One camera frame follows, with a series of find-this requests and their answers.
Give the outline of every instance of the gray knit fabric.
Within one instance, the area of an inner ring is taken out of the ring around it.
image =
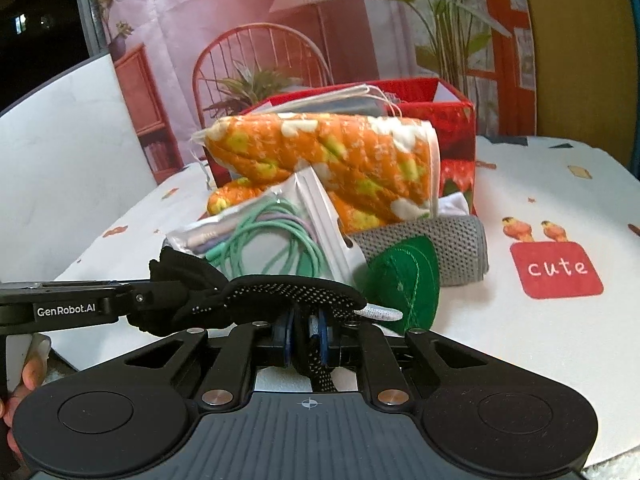
[[[433,243],[440,266],[440,286],[480,282],[489,270],[484,226],[476,216],[418,218],[362,231],[351,238],[370,262],[402,240],[426,236]]]

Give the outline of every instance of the printed backdrop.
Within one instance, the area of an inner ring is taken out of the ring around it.
[[[215,117],[300,87],[437,74],[476,103],[479,134],[535,134],[527,0],[98,1],[157,180]]]

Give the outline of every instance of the white table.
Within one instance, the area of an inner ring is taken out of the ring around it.
[[[478,168],[475,205],[484,222],[490,271],[482,283],[441,291],[433,329],[515,365],[565,383],[592,403],[600,424],[587,466],[592,478],[636,480],[640,476],[640,183],[609,155],[579,142],[550,149],[559,139],[529,139],[529,145],[478,139],[477,158],[495,164]],[[579,166],[592,178],[568,169]],[[169,197],[162,197],[170,190]],[[60,280],[148,278],[164,233],[199,218],[208,192],[196,165],[165,181],[112,228],[127,230],[98,238]],[[511,259],[514,240],[502,232],[513,216],[546,238],[540,222],[563,226],[589,255],[604,293],[590,298],[532,300],[523,291]],[[155,340],[124,320],[110,325],[50,334],[53,346],[79,369]],[[338,382],[348,387],[352,378]],[[308,381],[270,370],[258,388],[305,391]]]

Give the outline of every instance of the orange quilted fabric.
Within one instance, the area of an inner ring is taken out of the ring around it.
[[[345,232],[417,218],[433,210],[439,185],[434,129],[414,119],[334,114],[226,117],[206,131],[206,148],[244,178],[212,194],[215,215],[311,165]]]

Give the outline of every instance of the human hand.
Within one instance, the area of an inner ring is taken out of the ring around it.
[[[34,334],[26,364],[22,369],[22,383],[15,389],[7,402],[3,403],[0,400],[0,416],[2,416],[4,423],[9,427],[7,434],[9,448],[11,448],[20,459],[22,456],[15,443],[13,431],[11,431],[14,424],[14,413],[24,397],[29,395],[44,381],[47,375],[47,358],[49,357],[50,350],[51,339],[42,334]]]

